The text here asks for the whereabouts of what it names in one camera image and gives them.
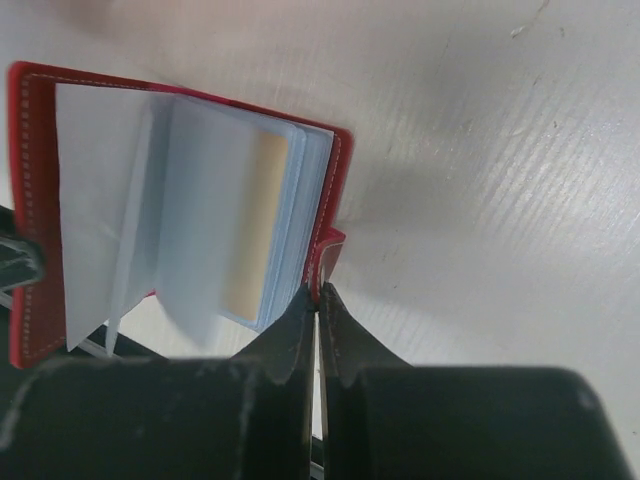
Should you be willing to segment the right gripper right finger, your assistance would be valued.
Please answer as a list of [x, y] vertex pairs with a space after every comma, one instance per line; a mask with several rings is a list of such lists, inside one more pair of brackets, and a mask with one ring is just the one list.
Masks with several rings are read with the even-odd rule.
[[573, 371], [410, 365], [331, 284], [319, 343], [329, 479], [632, 477], [598, 396]]

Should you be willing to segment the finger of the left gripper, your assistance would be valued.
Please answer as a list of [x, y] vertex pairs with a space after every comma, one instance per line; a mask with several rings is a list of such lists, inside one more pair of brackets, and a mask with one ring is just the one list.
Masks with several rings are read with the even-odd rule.
[[1, 207], [1, 292], [33, 285], [44, 279], [45, 255], [40, 246], [18, 234], [14, 211]]

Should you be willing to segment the red leather card holder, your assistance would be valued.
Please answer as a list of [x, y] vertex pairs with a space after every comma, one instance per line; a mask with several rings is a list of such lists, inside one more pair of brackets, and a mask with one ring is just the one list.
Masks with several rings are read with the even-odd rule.
[[[31, 62], [7, 75], [8, 160], [19, 235], [46, 260], [12, 291], [9, 360], [36, 365], [155, 296], [187, 337], [224, 320], [261, 332], [302, 284], [318, 288], [345, 237], [334, 226], [353, 150], [343, 128], [186, 88]], [[288, 141], [255, 325], [222, 307], [241, 189], [261, 133]]]

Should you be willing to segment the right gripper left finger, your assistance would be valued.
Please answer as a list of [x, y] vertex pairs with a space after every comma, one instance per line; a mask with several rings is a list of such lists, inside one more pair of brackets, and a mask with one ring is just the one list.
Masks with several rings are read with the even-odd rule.
[[315, 305], [229, 358], [58, 357], [1, 422], [5, 479], [306, 479]]

